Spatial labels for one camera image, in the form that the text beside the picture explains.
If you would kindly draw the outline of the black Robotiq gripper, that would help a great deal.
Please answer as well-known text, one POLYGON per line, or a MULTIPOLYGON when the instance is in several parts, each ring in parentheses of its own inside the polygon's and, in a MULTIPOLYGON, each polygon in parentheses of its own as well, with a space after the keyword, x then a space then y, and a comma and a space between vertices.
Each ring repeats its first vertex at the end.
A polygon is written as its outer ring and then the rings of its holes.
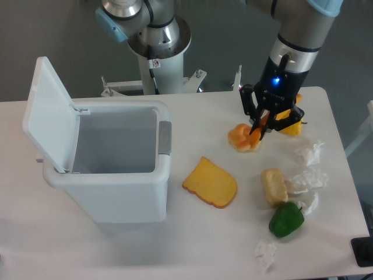
POLYGON ((269 58, 259 82, 255 86, 245 84, 239 89, 244 113, 249 116, 252 125, 249 134, 260 128, 260 140, 268 131, 281 131, 301 121, 305 114, 295 104, 296 96, 308 72, 291 72, 286 69, 289 65, 289 55, 282 56, 280 64, 275 64, 269 58), (258 103, 257 107, 253 100, 253 93, 258 103), (261 119, 264 110, 269 112, 261 119), (289 110, 289 115, 277 120, 274 114, 286 110, 289 110))

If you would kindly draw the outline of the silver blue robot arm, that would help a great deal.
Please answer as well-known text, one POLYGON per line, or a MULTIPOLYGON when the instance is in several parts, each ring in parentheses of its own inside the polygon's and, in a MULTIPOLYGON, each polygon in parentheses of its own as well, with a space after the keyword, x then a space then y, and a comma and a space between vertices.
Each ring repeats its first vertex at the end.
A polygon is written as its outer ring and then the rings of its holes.
MULTIPOLYGON (((340 12, 341 1, 252 1, 281 24, 260 80, 241 89, 254 128, 280 131, 302 120, 296 96, 340 12)), ((96 19, 118 43, 137 55, 146 95, 187 93, 184 52, 191 42, 186 21, 173 1, 103 1, 96 19)))

